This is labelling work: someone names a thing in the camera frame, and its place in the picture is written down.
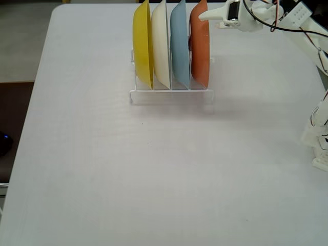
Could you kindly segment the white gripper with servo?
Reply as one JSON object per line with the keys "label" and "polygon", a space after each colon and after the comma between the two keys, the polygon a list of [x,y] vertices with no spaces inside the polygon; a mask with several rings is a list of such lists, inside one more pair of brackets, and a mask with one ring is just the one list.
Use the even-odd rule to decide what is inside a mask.
{"label": "white gripper with servo", "polygon": [[205,11],[198,18],[201,21],[220,20],[215,24],[216,28],[233,28],[243,32],[262,29],[262,24],[250,15],[243,1],[227,1],[225,6]]}

